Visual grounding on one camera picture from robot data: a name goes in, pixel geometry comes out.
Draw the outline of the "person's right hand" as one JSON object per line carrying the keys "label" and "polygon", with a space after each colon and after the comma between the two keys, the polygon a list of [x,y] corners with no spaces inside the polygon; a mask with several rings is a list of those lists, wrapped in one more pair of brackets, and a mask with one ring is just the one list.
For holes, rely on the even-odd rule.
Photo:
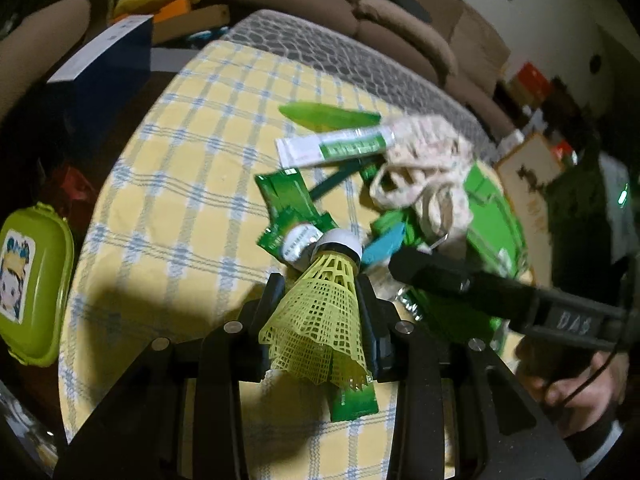
{"label": "person's right hand", "polygon": [[594,352],[588,367],[576,377],[552,382],[534,373],[539,348],[536,341],[521,339],[515,349],[518,359],[515,376],[538,404],[549,408],[563,405],[556,423],[563,438],[589,429],[611,405],[623,403],[629,370],[627,353],[613,356],[610,352]]}

